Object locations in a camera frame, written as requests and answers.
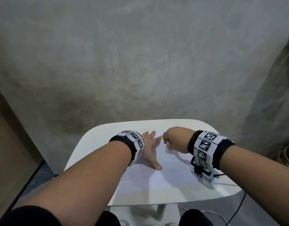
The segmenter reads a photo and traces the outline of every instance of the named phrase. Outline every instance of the eraser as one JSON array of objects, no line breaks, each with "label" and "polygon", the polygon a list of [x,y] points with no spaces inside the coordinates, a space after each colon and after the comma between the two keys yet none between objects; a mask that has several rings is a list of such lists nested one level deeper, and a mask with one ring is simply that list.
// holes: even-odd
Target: eraser
[{"label": "eraser", "polygon": [[168,147],[169,147],[169,141],[166,142],[165,152],[168,154],[172,154],[173,153],[172,150],[170,150]]}]

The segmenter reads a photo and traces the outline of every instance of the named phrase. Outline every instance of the tabletop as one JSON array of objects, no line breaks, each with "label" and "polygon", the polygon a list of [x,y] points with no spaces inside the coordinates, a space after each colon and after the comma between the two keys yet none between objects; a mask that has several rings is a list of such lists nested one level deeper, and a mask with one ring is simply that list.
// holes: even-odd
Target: tabletop
[{"label": "tabletop", "polygon": [[[148,121],[127,121],[103,124],[89,130],[75,147],[65,170],[97,148],[108,143],[110,138],[123,130],[165,131],[170,127],[180,126],[193,130],[208,130],[218,133],[212,126],[198,120],[167,119]],[[236,194],[241,190],[230,178],[221,176],[218,185],[211,190],[202,183],[184,185],[157,190],[145,190],[132,194],[114,194],[108,205],[153,205],[214,199]]]}]

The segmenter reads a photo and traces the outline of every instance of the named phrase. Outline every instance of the white cable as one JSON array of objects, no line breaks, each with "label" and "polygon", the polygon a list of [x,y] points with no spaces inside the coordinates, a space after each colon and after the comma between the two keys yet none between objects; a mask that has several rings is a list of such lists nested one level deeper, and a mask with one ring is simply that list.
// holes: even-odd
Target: white cable
[{"label": "white cable", "polygon": [[219,217],[222,218],[222,220],[224,220],[226,222],[226,225],[230,226],[230,224],[224,219],[224,217],[222,217],[219,213],[216,213],[216,212],[213,212],[213,211],[209,211],[209,210],[204,210],[204,211],[201,211],[203,213],[205,212],[208,212],[208,213],[214,213],[214,214],[217,214]]},{"label": "white cable", "polygon": [[224,221],[225,221],[226,225],[230,226],[230,224],[227,222],[227,220],[225,220],[225,219],[224,219],[224,217],[222,217],[220,214],[218,214],[218,213],[216,213],[216,212],[213,212],[213,211],[209,211],[209,210],[204,210],[204,211],[201,211],[201,212],[203,212],[203,213],[206,213],[206,212],[208,212],[208,213],[214,213],[214,214],[217,214],[219,217],[221,217],[221,218],[222,218],[222,220],[224,220]]}]

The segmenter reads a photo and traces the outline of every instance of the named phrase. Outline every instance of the forearm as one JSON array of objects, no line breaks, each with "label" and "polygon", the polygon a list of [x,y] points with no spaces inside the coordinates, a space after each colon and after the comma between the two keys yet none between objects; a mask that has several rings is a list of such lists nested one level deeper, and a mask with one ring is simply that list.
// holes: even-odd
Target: forearm
[{"label": "forearm", "polygon": [[130,160],[128,146],[112,141],[54,178],[25,205],[48,209],[64,226],[94,225]]},{"label": "forearm", "polygon": [[289,225],[289,167],[231,146],[220,160],[220,170],[279,224]]}]

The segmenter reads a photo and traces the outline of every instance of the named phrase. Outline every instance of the black wristband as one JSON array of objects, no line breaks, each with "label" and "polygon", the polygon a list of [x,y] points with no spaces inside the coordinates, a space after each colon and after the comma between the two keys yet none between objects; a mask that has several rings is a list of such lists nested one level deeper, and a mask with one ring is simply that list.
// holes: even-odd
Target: black wristband
[{"label": "black wristband", "polygon": [[132,154],[132,157],[131,157],[131,160],[129,162],[129,164],[132,162],[132,160],[135,158],[135,154],[137,152],[136,148],[135,148],[135,145],[134,143],[128,139],[128,137],[121,137],[121,136],[113,136],[109,142],[111,141],[120,141],[120,142],[123,142],[125,143],[131,150],[131,154]]},{"label": "black wristband", "polygon": [[220,169],[219,168],[219,163],[220,163],[220,159],[222,157],[222,155],[224,154],[224,152],[232,145],[234,145],[235,143],[232,142],[231,140],[225,139],[222,140],[219,144],[218,147],[216,148],[214,154],[213,154],[213,167],[216,169]]},{"label": "black wristband", "polygon": [[188,142],[188,146],[187,146],[187,150],[189,151],[189,153],[191,153],[192,155],[194,155],[194,145],[196,140],[198,139],[199,135],[202,133],[202,130],[198,130],[196,131],[193,136],[191,137],[191,140]]}]

